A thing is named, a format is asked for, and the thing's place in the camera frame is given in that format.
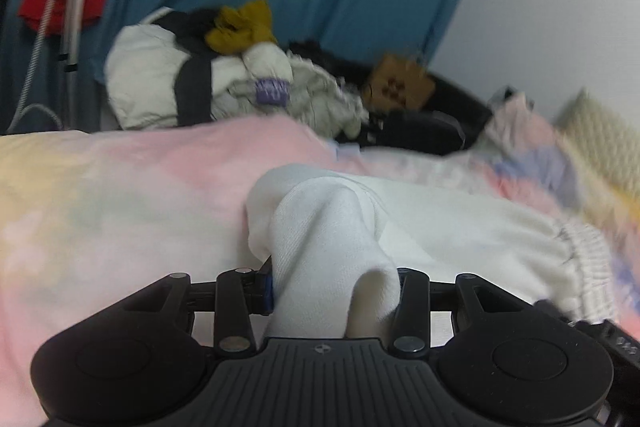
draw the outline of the tripod leg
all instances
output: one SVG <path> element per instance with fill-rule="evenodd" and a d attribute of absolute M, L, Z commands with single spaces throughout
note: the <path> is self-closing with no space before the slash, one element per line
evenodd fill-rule
<path fill-rule="evenodd" d="M 69 31 L 71 29 L 71 14 L 73 13 L 74 0 L 66 0 L 65 5 L 65 19 L 62 26 L 62 38 L 60 39 L 60 54 L 58 60 L 60 61 L 60 68 L 58 73 L 58 97 L 56 100 L 56 112 L 60 115 L 65 128 L 68 127 L 68 107 L 66 104 L 67 89 L 66 89 L 66 72 L 65 68 L 69 59 Z"/>
<path fill-rule="evenodd" d="M 68 128 L 78 126 L 78 54 L 80 48 L 80 32 L 82 31 L 82 12 L 84 0 L 72 0 L 70 28 L 68 30 L 68 58 L 66 60 L 66 107 L 68 109 Z"/>

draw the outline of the clothes pile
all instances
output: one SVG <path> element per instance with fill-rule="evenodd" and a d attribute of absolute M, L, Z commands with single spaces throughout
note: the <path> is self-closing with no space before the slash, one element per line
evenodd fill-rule
<path fill-rule="evenodd" d="M 105 74 L 124 129 L 282 113 L 321 137 L 354 139 L 369 117 L 356 92 L 277 46 L 266 0 L 240 9 L 157 10 L 120 31 Z"/>

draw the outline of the bed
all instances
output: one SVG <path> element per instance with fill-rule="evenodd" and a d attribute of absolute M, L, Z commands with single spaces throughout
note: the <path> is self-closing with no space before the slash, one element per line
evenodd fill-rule
<path fill-rule="evenodd" d="M 285 116 L 7 136 L 0 139 L 0 425 L 44 420 L 29 365 L 51 335 L 167 273 L 198 282 L 258 267 L 247 245 L 246 197 L 265 172 L 292 163 L 506 198 L 553 219 L 580 216 L 606 245 L 607 266 L 586 267 L 585 284 L 615 282 L 610 315 L 640 337 L 640 212 L 523 96 L 496 111 L 474 150 L 444 158 L 338 146 Z M 196 338 L 206 333 L 196 325 Z"/>

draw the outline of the white cable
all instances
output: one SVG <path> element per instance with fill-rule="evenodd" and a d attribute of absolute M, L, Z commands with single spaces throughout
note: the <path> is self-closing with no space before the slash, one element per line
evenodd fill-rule
<path fill-rule="evenodd" d="M 44 12 L 42 13 L 42 19 L 40 20 L 40 25 L 38 26 L 38 33 L 36 35 L 35 44 L 33 45 L 33 50 L 31 51 L 31 58 L 29 60 L 29 67 L 27 69 L 27 75 L 24 78 L 24 84 L 22 85 L 22 91 L 20 92 L 20 99 L 18 99 L 18 105 L 15 108 L 14 117 L 12 118 L 11 124 L 9 124 L 9 128 L 6 130 L 7 134 L 13 132 L 18 122 L 24 117 L 27 113 L 24 110 L 24 104 L 27 102 L 27 97 L 29 96 L 29 90 L 31 89 L 31 83 L 33 82 L 33 77 L 36 73 L 36 68 L 38 67 L 38 60 L 40 58 L 40 51 L 42 45 L 44 43 L 44 37 L 47 28 L 49 27 L 49 21 L 51 20 L 51 15 L 53 13 L 53 5 L 56 0 L 47 0 L 44 5 Z M 29 108 L 43 110 L 42 108 L 46 107 L 42 104 L 31 104 Z M 49 109 L 48 111 L 44 111 L 47 115 L 51 116 L 51 114 L 55 114 L 53 110 Z M 57 116 L 54 118 L 54 122 L 56 122 L 56 126 L 58 130 L 62 130 L 62 123 L 60 122 L 60 118 Z"/>
<path fill-rule="evenodd" d="M 446 114 L 442 111 L 431 111 L 431 116 L 433 116 L 433 118 L 436 118 L 437 120 L 440 120 L 440 121 L 443 121 L 444 123 L 448 123 L 452 125 L 455 128 L 455 130 L 458 131 L 458 136 L 460 136 L 460 139 L 462 140 L 462 145 L 460 146 L 459 150 L 462 151 L 465 148 L 466 135 L 465 135 L 465 132 L 462 130 L 462 126 L 460 125 L 460 122 L 455 118 L 453 118 L 450 114 Z"/>

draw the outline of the mustard yellow cloth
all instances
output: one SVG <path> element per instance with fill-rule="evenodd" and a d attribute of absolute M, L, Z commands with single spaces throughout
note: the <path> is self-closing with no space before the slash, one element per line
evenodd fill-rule
<path fill-rule="evenodd" d="M 640 203 L 628 192 L 625 192 L 621 188 L 611 187 L 612 192 L 618 197 L 618 199 L 626 206 L 629 211 L 629 217 L 634 223 L 640 224 Z"/>
<path fill-rule="evenodd" d="M 258 42 L 274 42 L 271 9 L 267 0 L 253 0 L 239 9 L 223 6 L 216 27 L 204 37 L 212 50 L 223 55 L 242 53 Z"/>

